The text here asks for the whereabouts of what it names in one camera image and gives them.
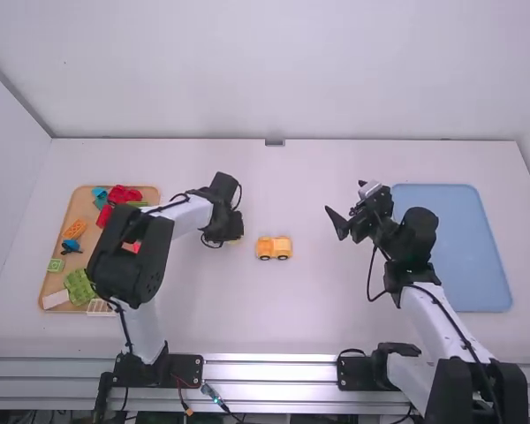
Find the wooden tray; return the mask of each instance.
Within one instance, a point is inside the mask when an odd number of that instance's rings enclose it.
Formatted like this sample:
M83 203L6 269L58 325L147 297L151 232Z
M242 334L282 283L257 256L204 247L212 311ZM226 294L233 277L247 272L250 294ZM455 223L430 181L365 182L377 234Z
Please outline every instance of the wooden tray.
M107 191L110 191L112 188L112 185L83 185L72 192L71 200L69 201L69 206L67 207L67 212L64 215L63 225L61 226L59 235L57 236L55 250L51 255L51 258L62 259L64 261L63 272L46 273L45 278L43 279L42 290L39 293L37 302L41 309L43 309L43 297L60 292L64 289L63 280L68 273L74 271L75 269L87 267L90 255L95 249L96 242L102 233L102 229L96 226L96 218L98 217L100 211L93 204L95 197L92 194L92 189L97 186L104 187ZM143 194L143 200L149 202L149 205L157 205L160 203L161 196L155 187L132 186L132 188L140 190L141 194ZM63 248L61 247L61 243L63 241L63 231L65 231L78 218L84 220L87 223L87 229L78 238L80 250L82 250L83 253L73 253L63 256L61 254L63 251ZM88 303L81 307L76 307L71 302L65 302L64 304L48 309L45 312L85 313L87 308Z

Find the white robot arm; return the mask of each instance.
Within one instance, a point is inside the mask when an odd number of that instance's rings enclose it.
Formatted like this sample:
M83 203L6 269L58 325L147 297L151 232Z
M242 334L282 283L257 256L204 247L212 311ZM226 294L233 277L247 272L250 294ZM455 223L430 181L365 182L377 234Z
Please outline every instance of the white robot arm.
M209 187L177 194L163 205L114 207L88 262L87 276L96 294L118 312L125 346L114 371L101 375L95 423L103 421L112 387L125 387L126 393L129 387L176 388L185 378L200 385L202 357L169 353L154 296L163 282L172 240L202 231L205 246L220 247L243 236L239 201L231 205L237 190L241 199L239 182L217 172ZM141 242L137 253L123 248L136 241Z
M516 364L496 360L471 335L429 262L437 216L425 208L410 208L396 223L390 189L376 181L360 181L359 195L349 220L329 207L326 211L340 240L350 234L355 243L373 240L373 255L380 250L387 260L385 290L368 299L389 293L424 345L421 350L413 344L381 343L370 357L340 356L338 380L345 375L347 382L359 382L340 383L340 390L401 390L426 422L435 424L527 422L524 373ZM366 385L370 378L372 384Z

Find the metal frame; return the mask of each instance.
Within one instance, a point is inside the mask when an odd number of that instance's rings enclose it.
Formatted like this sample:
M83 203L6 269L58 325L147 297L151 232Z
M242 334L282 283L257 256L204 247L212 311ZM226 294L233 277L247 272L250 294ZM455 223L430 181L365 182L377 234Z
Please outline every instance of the metal frame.
M406 413L400 392L340 391L336 357L205 354L204 380L239 413ZM524 370L530 399L530 360L511 361ZM113 365L107 358L0 358L0 409L92 410L98 378ZM109 409L121 407L124 393L111 391ZM185 398L195 412L220 412L199 390L185 390ZM182 411L174 389L130 389L126 409Z

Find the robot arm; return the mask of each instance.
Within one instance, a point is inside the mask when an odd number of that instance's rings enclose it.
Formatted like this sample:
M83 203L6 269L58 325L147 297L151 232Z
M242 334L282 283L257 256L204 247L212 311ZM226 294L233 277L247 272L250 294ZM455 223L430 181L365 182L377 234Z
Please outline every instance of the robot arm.
M153 364L166 344L153 297L163 282L172 240L202 231L206 243L220 246L243 235L241 213L231 206L238 181L216 173L210 187L189 190L163 205L117 205L87 266L96 293L121 308L124 353ZM123 244L140 241L137 253Z
M526 422L526 377L515 364L501 363L454 312L429 262L438 218L410 208L401 223L392 219L390 188L360 181L360 201L346 220L326 207L340 240L369 237L387 260L384 292L413 322L423 341L382 343L370 366L378 387L399 389L429 422L512 424Z

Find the toy building block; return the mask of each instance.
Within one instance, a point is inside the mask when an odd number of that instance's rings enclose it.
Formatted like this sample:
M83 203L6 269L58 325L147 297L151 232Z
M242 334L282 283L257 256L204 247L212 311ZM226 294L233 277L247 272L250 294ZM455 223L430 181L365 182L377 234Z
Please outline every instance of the toy building block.
M49 296L42 297L43 309L46 311L52 307L57 307L69 301L69 291L64 289L57 293L50 294Z
M105 300L92 299L88 303L87 316L116 316L116 312Z
M77 240L63 240L61 247L64 249L61 254L71 254L73 252L82 254L80 251L80 244Z
M255 252L262 261L268 261L271 258L285 261L292 257L292 242L285 236L259 237Z
M149 206L149 203L146 201L128 201L127 204L135 206L136 208L143 208L144 206Z
M115 205L126 203L127 201L141 201L143 194L134 188L124 187L123 185L114 185L108 193L108 202Z
M94 197L105 197L108 195L108 192L104 187L95 187L92 189L92 195Z
M108 204L108 192L102 187L95 187L92 189L92 194L95 197L94 205L98 210L102 210L104 205Z
M104 205L100 211L100 215L98 215L98 218L96 219L96 225L100 228L104 228L112 216L112 210L112 206Z
M63 239L76 240L80 235L85 232L87 223L82 219L77 219L72 225L63 232Z
M65 289L69 291L69 300L76 307L80 307L96 297L84 269L75 269L64 278L63 284Z
M51 259L47 266L47 272L61 272L64 268L64 261L62 259Z

